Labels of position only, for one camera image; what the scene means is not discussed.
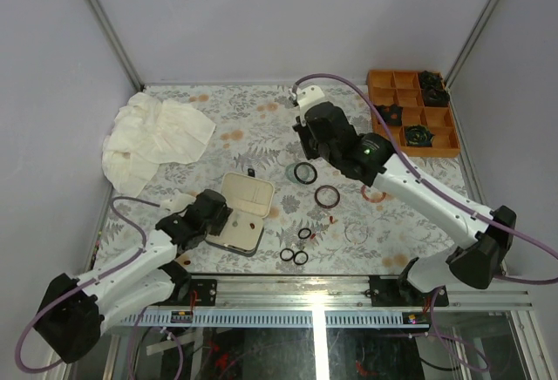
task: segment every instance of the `bright white light strip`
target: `bright white light strip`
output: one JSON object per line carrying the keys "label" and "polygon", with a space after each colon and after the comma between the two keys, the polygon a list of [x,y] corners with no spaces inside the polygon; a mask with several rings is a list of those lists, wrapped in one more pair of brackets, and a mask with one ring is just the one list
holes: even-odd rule
{"label": "bright white light strip", "polygon": [[328,334],[325,328],[325,309],[323,305],[312,308],[314,325],[314,361],[316,380],[330,380],[330,358],[328,356]]}

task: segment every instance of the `table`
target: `table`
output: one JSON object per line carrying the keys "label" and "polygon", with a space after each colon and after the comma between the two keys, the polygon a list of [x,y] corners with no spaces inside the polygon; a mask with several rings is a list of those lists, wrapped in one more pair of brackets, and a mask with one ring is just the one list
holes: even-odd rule
{"label": "table", "polygon": [[[358,132],[371,131],[370,111],[348,87],[322,85],[328,99],[341,106]],[[347,180],[322,159],[313,161],[318,172],[312,185],[291,182],[286,166],[303,161],[303,150],[292,130],[297,109],[288,100],[288,88],[277,85],[150,86],[146,93],[159,99],[191,103],[216,124],[208,149],[195,164],[169,163],[140,194],[161,201],[174,190],[197,194],[205,188],[220,190],[225,173],[255,169],[257,178],[271,181],[275,197],[265,220],[256,254],[245,257],[203,242],[188,251],[187,269],[195,273],[374,275],[397,274],[415,256],[428,256],[452,245],[447,235],[401,201],[367,189],[372,202],[361,194],[362,184]],[[457,159],[414,158],[420,169],[458,193],[466,194]],[[321,185],[336,187],[339,205],[320,208],[314,192]],[[120,202],[118,209],[146,231],[165,216],[154,207]],[[309,227],[316,236],[300,241],[297,233]],[[109,212],[99,236],[94,267],[106,263],[140,237]],[[302,266],[283,262],[283,248],[303,248],[309,261]]]}

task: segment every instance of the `gray wall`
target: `gray wall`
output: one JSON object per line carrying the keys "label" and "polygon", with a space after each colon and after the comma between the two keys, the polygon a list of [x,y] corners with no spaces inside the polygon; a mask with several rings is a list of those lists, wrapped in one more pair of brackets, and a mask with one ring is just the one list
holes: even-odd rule
{"label": "gray wall", "polygon": [[[491,206],[558,248],[558,0],[501,0],[453,86],[466,142]],[[556,277],[558,263],[521,240],[515,274]],[[558,288],[532,288],[558,366]]]}
{"label": "gray wall", "polygon": [[448,71],[486,0],[101,0],[147,83]]}
{"label": "gray wall", "polygon": [[[132,88],[83,0],[0,0],[0,378],[50,279],[80,272],[108,184],[100,148]],[[33,332],[26,361],[44,364]]]}

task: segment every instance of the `case lid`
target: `case lid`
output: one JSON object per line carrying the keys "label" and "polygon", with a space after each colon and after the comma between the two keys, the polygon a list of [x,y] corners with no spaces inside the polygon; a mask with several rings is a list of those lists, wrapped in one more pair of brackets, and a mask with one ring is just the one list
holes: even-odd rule
{"label": "case lid", "polygon": [[258,180],[241,173],[226,173],[221,184],[221,194],[233,209],[266,217],[276,189],[269,181]]}

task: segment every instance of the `orange ring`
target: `orange ring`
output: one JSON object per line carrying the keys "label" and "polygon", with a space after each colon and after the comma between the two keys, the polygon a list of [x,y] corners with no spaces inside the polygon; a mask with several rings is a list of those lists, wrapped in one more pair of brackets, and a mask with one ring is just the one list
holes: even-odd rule
{"label": "orange ring", "polygon": [[387,195],[387,193],[382,193],[382,197],[380,197],[378,200],[371,199],[370,197],[368,197],[366,195],[366,186],[365,185],[363,185],[362,188],[360,189],[360,193],[362,194],[363,199],[365,199],[366,201],[368,201],[370,203],[381,203],[385,199],[385,196]]}

